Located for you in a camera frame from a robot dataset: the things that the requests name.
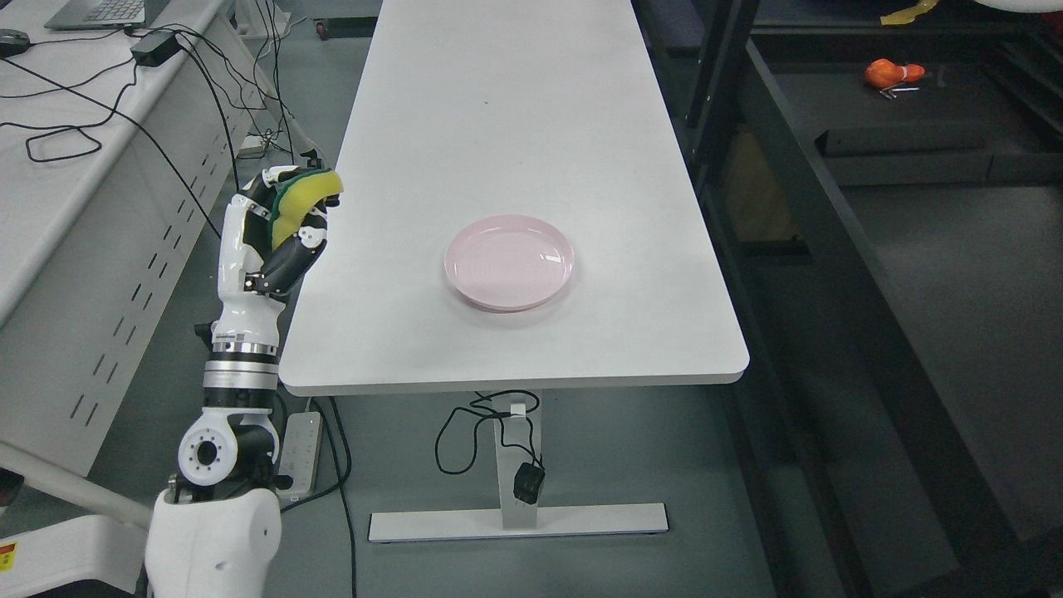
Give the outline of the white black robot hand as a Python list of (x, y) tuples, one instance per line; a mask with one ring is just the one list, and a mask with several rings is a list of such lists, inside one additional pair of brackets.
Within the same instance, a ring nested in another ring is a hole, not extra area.
[(282, 181), (317, 169), (324, 168), (263, 168), (229, 200), (218, 257), (223, 313), (203, 329), (213, 351), (276, 353), (279, 317), (292, 288), (326, 250), (330, 208), (338, 207), (340, 194), (319, 202), (276, 251), (270, 242), (271, 209)]

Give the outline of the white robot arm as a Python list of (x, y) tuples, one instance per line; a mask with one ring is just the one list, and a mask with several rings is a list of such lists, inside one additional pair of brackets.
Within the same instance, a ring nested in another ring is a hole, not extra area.
[(282, 534), (279, 344), (251, 334), (212, 341), (201, 414), (149, 522), (145, 573), (157, 597), (261, 597)]

